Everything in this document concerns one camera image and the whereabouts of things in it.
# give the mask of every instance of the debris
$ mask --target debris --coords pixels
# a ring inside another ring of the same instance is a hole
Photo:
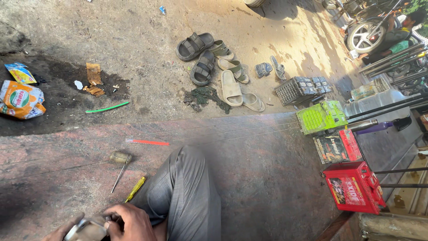
[[[5,80],[0,90],[1,113],[22,120],[43,115],[46,111],[42,106],[44,100],[39,88],[15,81]]]
[[[163,6],[161,6],[159,9],[163,13],[163,15],[166,15],[165,8]]]
[[[76,87],[77,87],[77,89],[78,89],[78,90],[83,89],[83,84],[82,84],[82,82],[80,82],[80,81],[78,81],[78,80],[75,80],[75,81],[74,81],[74,84],[76,85]]]
[[[34,79],[34,76],[25,69],[28,68],[27,66],[18,62],[5,64],[4,66],[19,84],[37,83],[37,81]]]
[[[201,107],[195,103],[190,105],[196,112],[201,112]]]
[[[89,113],[98,113],[98,112],[108,111],[108,110],[111,110],[111,109],[118,108],[118,107],[120,107],[120,106],[126,105],[126,104],[128,104],[128,103],[129,103],[129,101],[127,101],[127,102],[125,102],[125,103],[122,103],[122,104],[120,104],[120,105],[115,105],[115,106],[112,106],[112,107],[109,107],[109,108],[105,108],[105,109],[101,109],[101,110],[85,111],[85,113],[89,114]]]
[[[217,105],[220,107],[220,109],[224,110],[225,114],[229,114],[230,105],[228,105],[226,102],[222,101],[217,94],[217,90],[209,87],[198,87],[194,90],[192,90],[190,93],[187,93],[184,97],[185,100],[194,99],[196,98],[197,105],[208,103],[208,99],[215,101]],[[198,111],[199,106],[192,106],[192,108],[196,111]]]
[[[104,84],[101,82],[101,67],[97,63],[86,63],[86,74],[88,75],[88,82],[90,83],[89,88],[85,90],[95,97],[99,97],[100,95],[105,94],[105,92],[96,87],[97,84]]]
[[[169,142],[155,142],[155,141],[146,141],[146,140],[137,140],[137,139],[125,139],[125,142],[158,145],[158,146],[169,146]]]

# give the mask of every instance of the black battery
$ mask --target black battery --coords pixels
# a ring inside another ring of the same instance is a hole
[[[281,104],[296,105],[318,96],[318,91],[308,77],[293,77],[275,88]]]

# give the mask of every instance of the plastic container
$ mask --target plastic container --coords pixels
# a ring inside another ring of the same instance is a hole
[[[296,112],[305,135],[348,124],[339,101],[323,100]]]
[[[377,107],[385,106],[388,104],[395,103],[400,100],[409,98],[409,96],[404,96],[400,91],[395,89],[389,89],[384,92],[376,93],[372,96],[369,96],[364,99],[359,99],[351,103],[345,104],[343,106],[343,112],[346,116],[352,116],[354,114],[359,114],[364,111],[372,110]],[[380,110],[374,113],[366,114],[357,118],[348,120],[349,122],[357,121],[363,119],[364,117],[379,113]],[[392,121],[398,118],[406,118],[410,113],[410,107],[403,107],[399,110],[395,110],[389,113],[385,113],[376,117],[371,118],[371,120],[377,119],[378,122]]]

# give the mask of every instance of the hand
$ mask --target hand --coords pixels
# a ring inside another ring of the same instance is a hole
[[[84,213],[79,213],[78,215],[75,215],[73,218],[71,218],[66,224],[62,225],[61,227],[57,228],[52,233],[46,235],[42,241],[63,241],[64,237],[67,235],[67,233],[70,231],[70,229],[78,224],[80,220],[85,216]]]
[[[127,202],[107,209],[104,214],[121,216],[125,223],[124,232],[116,222],[108,221],[104,224],[111,241],[156,241],[149,216],[143,209]]]

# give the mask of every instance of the metal part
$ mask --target metal part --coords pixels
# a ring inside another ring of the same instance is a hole
[[[114,151],[110,154],[110,160],[114,160],[115,162],[123,163],[123,155],[126,155],[126,154],[119,152],[119,151]],[[119,181],[119,178],[122,175],[123,169],[125,168],[128,161],[131,160],[131,158],[132,158],[131,155],[128,155],[128,157],[126,158],[125,164],[123,165],[122,170],[120,171],[119,176],[117,177],[116,182],[114,183],[114,186],[113,186],[113,189],[111,190],[111,193],[113,193],[114,188],[116,187],[117,182]]]
[[[384,59],[382,59],[382,60],[380,60],[380,61],[378,61],[376,63],[373,63],[373,64],[371,64],[369,66],[366,66],[366,67],[358,70],[358,73],[362,73],[362,72],[365,72],[365,71],[367,71],[369,69],[373,69],[373,68],[375,68],[375,67],[377,67],[377,66],[379,66],[381,64],[384,64],[384,63],[390,61],[391,59],[394,59],[394,58],[396,58],[398,56],[402,56],[403,54],[409,53],[410,51],[413,51],[413,50],[415,50],[417,48],[422,48],[422,47],[424,47],[423,44],[415,44],[415,45],[413,45],[411,47],[408,47],[407,49],[401,50],[400,52],[392,54],[392,55],[390,55],[390,56],[388,56],[388,57],[386,57],[386,58],[384,58]]]

